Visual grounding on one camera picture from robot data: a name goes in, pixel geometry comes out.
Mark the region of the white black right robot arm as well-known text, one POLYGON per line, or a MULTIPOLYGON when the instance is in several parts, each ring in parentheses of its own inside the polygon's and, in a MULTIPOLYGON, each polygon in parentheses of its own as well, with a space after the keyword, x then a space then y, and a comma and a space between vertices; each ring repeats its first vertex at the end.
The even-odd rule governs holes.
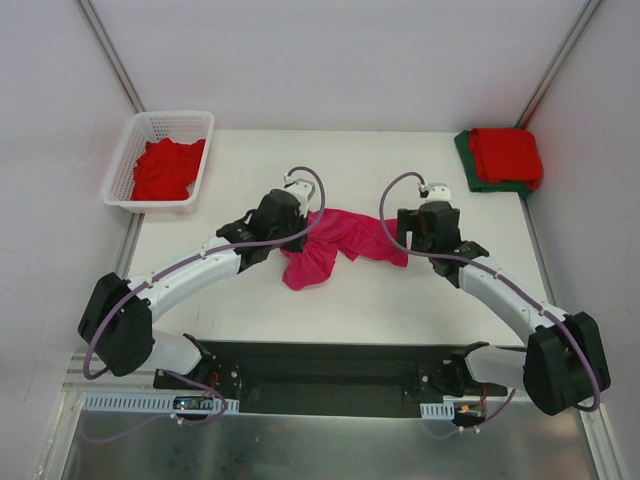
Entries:
POLYGON ((395 239, 407 252, 428 258, 437 275, 489 308, 524 348, 476 342, 456 351, 449 371, 452 388, 463 395, 473 394, 484 383, 521 390, 547 415, 569 408, 596 411, 611 378, 594 318, 535 299, 488 250, 462 239, 459 218, 459 210, 447 201, 400 209, 395 239))

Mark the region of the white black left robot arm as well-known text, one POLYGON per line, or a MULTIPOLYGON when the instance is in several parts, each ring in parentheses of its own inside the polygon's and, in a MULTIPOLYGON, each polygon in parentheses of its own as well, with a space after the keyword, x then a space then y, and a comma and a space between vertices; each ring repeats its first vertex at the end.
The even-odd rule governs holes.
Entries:
POLYGON ((193 336, 159 331, 155 322, 210 284, 263 262, 276 248, 301 251, 314 191, 307 181, 289 181, 176 263, 131 279, 114 272, 101 277, 79 322, 80 337, 116 377, 148 368, 176 372, 192 389, 205 386, 212 354, 193 336))

